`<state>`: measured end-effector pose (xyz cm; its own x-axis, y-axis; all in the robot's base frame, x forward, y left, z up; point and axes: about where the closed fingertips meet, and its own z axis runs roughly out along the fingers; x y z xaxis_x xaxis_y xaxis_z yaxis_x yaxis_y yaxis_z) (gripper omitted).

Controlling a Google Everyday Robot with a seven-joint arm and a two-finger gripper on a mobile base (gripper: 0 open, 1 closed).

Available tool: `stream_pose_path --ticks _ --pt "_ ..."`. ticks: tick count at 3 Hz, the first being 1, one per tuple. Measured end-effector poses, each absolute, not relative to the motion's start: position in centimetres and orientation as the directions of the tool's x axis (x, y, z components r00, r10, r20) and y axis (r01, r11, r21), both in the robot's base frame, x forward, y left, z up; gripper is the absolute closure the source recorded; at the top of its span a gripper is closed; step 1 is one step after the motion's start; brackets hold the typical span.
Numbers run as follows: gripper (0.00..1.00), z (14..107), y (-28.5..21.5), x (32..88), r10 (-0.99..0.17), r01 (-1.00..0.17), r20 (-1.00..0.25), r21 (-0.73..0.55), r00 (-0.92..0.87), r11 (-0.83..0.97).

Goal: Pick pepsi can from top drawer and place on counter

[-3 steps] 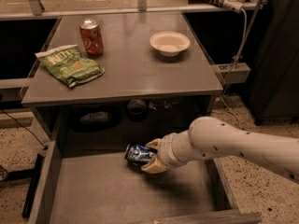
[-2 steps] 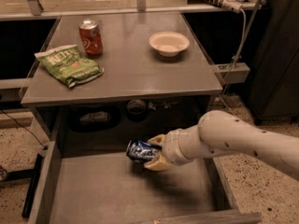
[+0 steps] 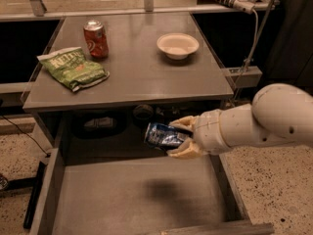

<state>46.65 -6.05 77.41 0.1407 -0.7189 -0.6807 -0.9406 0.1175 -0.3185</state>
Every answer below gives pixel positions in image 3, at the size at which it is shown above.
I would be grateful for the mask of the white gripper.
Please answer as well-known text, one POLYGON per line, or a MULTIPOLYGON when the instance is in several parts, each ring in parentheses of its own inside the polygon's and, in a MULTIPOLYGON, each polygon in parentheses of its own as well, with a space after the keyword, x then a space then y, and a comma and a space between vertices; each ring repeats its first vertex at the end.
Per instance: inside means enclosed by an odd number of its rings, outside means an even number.
POLYGON ((220 126, 221 110, 204 112, 200 116, 186 116, 169 123, 170 126, 193 132, 178 148, 170 150, 167 155, 174 159, 196 159, 204 152, 220 155, 231 148, 224 141, 220 126))

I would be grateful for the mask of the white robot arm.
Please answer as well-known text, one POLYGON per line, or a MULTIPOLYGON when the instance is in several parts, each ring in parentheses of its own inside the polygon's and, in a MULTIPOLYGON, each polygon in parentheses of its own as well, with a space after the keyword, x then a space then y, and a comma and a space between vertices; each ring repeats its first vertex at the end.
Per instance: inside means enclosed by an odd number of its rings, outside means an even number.
POLYGON ((192 133, 168 153, 175 159, 216 156, 243 146, 312 146, 313 97, 292 85, 275 83, 260 89, 250 104, 182 117, 170 125, 192 133))

